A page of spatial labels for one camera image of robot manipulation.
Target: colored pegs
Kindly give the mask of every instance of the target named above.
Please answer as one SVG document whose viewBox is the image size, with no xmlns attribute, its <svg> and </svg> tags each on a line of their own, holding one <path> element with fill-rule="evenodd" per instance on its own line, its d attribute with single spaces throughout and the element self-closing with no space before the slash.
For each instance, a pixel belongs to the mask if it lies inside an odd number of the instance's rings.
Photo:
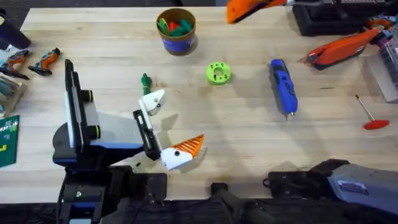
<svg viewBox="0 0 398 224">
<path fill-rule="evenodd" d="M 173 32 L 176 28 L 180 27 L 180 25 L 176 24 L 175 22 L 169 22 L 169 30 Z"/>
<path fill-rule="evenodd" d="M 81 100 L 83 100 L 85 103 L 91 103 L 94 100 L 92 90 L 82 90 L 80 94 Z"/>
<path fill-rule="evenodd" d="M 188 32 L 187 32 L 187 30 L 184 27 L 179 26 L 175 30 L 173 30 L 172 37 L 180 37 L 180 36 L 185 35 L 187 33 Z"/>
<path fill-rule="evenodd" d="M 164 18 L 160 18 L 157 25 L 159 26 L 159 30 L 164 34 L 164 35 L 170 35 L 170 29 L 169 26 L 167 25 L 167 22 Z"/>
<path fill-rule="evenodd" d="M 98 125 L 87 126 L 87 135 L 90 140 L 101 138 L 101 128 Z"/>
<path fill-rule="evenodd" d="M 180 21 L 180 26 L 184 27 L 184 29 L 187 31 L 187 33 L 191 32 L 191 30 L 192 30 L 191 24 L 188 21 L 186 21 L 185 19 L 182 19 Z"/>
</svg>

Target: orange handle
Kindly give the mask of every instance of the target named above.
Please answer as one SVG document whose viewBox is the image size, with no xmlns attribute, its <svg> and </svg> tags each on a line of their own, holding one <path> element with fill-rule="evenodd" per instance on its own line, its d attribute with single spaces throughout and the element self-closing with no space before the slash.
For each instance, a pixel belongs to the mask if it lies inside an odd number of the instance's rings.
<svg viewBox="0 0 398 224">
<path fill-rule="evenodd" d="M 51 64 L 51 63 L 53 63 L 54 61 L 56 61 L 56 59 L 58 58 L 58 54 L 56 54 L 56 53 L 54 53 L 54 52 L 52 52 L 52 53 L 49 53 L 48 54 L 48 57 L 45 57 L 45 58 L 43 58 L 41 61 L 40 61 L 40 66 L 41 66 L 41 68 L 43 68 L 43 69 L 49 69 L 49 65 Z"/>
<path fill-rule="evenodd" d="M 359 52 L 361 49 L 364 49 L 378 33 L 379 31 L 377 29 L 371 29 L 358 35 L 346 37 L 318 47 L 308 53 L 308 57 L 312 57 L 313 55 L 318 57 L 316 57 L 315 60 L 309 61 L 311 61 L 312 64 L 329 65 L 343 60 Z"/>
<path fill-rule="evenodd" d="M 16 70 L 14 68 L 14 65 L 18 63 L 24 63 L 28 53 L 28 50 L 22 50 L 7 58 L 6 63 L 9 64 L 10 71 L 15 72 Z"/>
<path fill-rule="evenodd" d="M 226 5 L 227 23 L 232 24 L 239 22 L 260 9 L 280 6 L 285 4 L 286 1 L 287 0 L 230 0 Z"/>
</svg>

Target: green 3d printed part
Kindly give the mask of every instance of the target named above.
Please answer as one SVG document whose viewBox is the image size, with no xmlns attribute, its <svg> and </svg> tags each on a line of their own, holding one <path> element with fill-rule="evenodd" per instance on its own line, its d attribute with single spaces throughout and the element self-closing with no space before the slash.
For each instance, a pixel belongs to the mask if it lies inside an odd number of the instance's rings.
<svg viewBox="0 0 398 224">
<path fill-rule="evenodd" d="M 207 80 L 214 85 L 224 85 L 231 78 L 231 68 L 224 62 L 213 62 L 206 69 Z"/>
<path fill-rule="evenodd" d="M 19 115 L 0 120 L 0 167 L 17 160 Z"/>
</svg>

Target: green peg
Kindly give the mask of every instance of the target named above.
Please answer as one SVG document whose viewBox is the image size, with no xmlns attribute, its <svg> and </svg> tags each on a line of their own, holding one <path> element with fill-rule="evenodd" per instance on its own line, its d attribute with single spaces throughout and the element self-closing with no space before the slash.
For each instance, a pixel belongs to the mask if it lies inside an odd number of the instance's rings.
<svg viewBox="0 0 398 224">
<path fill-rule="evenodd" d="M 144 90 L 144 96 L 148 93 L 150 93 L 150 88 L 152 86 L 152 79 L 150 79 L 150 77 L 147 76 L 146 73 L 144 73 L 141 77 L 141 83 L 143 86 L 143 90 Z"/>
</svg>

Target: black cable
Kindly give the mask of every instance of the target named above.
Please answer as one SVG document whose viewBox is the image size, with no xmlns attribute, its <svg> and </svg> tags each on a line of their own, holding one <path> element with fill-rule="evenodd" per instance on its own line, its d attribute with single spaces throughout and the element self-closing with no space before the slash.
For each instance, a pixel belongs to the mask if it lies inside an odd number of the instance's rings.
<svg viewBox="0 0 398 224">
<path fill-rule="evenodd" d="M 57 224 L 60 224 L 60 207 L 61 207 L 61 202 L 62 202 L 62 195 L 63 191 L 65 190 L 65 179 L 67 178 L 67 174 L 65 174 L 65 177 L 63 178 L 61 189 L 60 189 L 60 194 L 58 195 L 58 200 L 57 200 L 57 211 L 55 212 L 55 219 Z"/>
<path fill-rule="evenodd" d="M 138 213 L 140 212 L 141 208 L 145 205 L 143 202 L 139 208 L 136 209 L 136 214 L 134 215 L 134 219 L 132 220 L 131 224 L 134 224 L 136 222 L 136 218 L 138 217 Z"/>
<path fill-rule="evenodd" d="M 344 202 L 319 202 L 319 201 L 313 201 L 313 200 L 302 200 L 298 199 L 296 202 L 283 202 L 283 201 L 266 201 L 264 199 L 256 199 L 257 201 L 264 203 L 266 205 L 276 205 L 276 206 L 292 206 L 292 205 L 297 205 L 297 206 L 303 206 L 303 207 L 335 207 L 335 206 L 342 206 L 346 205 Z"/>
<path fill-rule="evenodd" d="M 206 199 L 206 200 L 202 200 L 202 201 L 197 202 L 197 203 L 193 203 L 193 204 L 191 204 L 191 205 L 184 206 L 183 211 L 186 210 L 186 209 L 188 209 L 188 208 L 196 207 L 196 206 L 198 206 L 198 205 L 204 204 L 204 203 L 209 202 L 209 201 L 210 201 L 210 198 L 208 198 L 208 199 Z M 141 208 L 137 208 L 137 207 L 132 206 L 132 205 L 130 205 L 130 206 L 131 206 L 132 208 L 136 209 L 136 210 L 139 209 L 140 212 L 147 212 L 147 213 L 154 213 L 154 214 L 157 214 L 157 213 L 177 212 L 177 211 L 181 212 L 181 211 L 182 211 L 182 210 L 177 210 L 177 209 L 168 209 L 168 210 L 164 210 L 164 211 L 151 211 L 151 210 L 143 210 L 143 209 L 141 209 Z"/>
</svg>

